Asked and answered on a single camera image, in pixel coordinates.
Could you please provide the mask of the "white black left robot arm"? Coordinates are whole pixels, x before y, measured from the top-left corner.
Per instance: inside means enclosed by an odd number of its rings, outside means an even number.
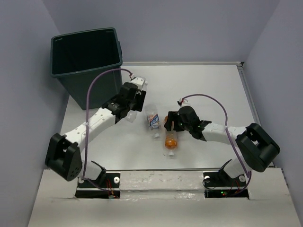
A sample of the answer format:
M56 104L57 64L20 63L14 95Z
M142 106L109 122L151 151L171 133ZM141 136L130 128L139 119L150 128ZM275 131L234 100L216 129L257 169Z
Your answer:
M106 178L106 169L94 161L87 161L81 153L88 154L88 144L107 128L120 120L133 122L136 114L143 109L147 83L144 78L135 77L124 83L117 95L105 102L86 122L75 129L50 138L45 165L64 178L89 181L101 186Z

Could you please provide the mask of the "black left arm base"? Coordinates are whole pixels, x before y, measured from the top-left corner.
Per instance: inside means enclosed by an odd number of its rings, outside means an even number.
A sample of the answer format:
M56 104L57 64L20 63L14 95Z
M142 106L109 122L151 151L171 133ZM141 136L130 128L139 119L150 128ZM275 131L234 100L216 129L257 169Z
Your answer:
M78 199L119 199L121 172L108 171L100 183L78 180L75 197Z

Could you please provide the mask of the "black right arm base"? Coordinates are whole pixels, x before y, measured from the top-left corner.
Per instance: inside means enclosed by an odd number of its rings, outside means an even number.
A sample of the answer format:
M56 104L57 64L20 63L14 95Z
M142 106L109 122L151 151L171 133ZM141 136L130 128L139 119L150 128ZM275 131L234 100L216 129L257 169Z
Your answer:
M249 198L245 175L229 177L223 168L203 172L206 198Z

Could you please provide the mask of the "dark green plastic bin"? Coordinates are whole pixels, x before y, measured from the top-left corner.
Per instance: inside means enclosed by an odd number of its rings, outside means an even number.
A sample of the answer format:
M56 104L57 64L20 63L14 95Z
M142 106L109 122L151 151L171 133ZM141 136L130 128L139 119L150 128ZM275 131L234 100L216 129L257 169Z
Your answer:
M50 75L78 106L100 108L122 85L122 49L113 27L54 36Z

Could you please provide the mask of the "large orange label bottle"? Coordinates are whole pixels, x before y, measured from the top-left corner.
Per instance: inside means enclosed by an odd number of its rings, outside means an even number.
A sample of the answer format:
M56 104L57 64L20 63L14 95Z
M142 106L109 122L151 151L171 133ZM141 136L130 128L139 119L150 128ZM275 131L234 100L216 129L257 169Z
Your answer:
M173 130L174 129L174 122L171 123L171 131L167 131L164 128L164 147L166 149L166 156L169 158L176 157L176 150L178 148L178 138L177 133Z

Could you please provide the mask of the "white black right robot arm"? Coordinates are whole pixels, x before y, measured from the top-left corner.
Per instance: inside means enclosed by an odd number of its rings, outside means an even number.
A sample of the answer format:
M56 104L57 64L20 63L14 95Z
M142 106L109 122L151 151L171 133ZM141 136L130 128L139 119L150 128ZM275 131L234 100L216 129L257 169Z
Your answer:
M231 145L240 153L227 161L218 171L216 179L230 185L235 178L250 171L262 173L280 153L278 144L257 123L247 127L227 127L201 120L190 106L169 111L165 120L166 131L187 131L196 140Z

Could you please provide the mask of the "clear bottle white blue label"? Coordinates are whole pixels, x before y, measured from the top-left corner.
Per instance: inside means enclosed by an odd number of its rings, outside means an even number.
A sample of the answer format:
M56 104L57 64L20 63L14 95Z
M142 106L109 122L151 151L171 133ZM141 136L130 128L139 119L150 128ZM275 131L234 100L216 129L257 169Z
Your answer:
M157 139L160 137L160 119L157 107L154 104L149 104L145 106L144 110L152 138Z

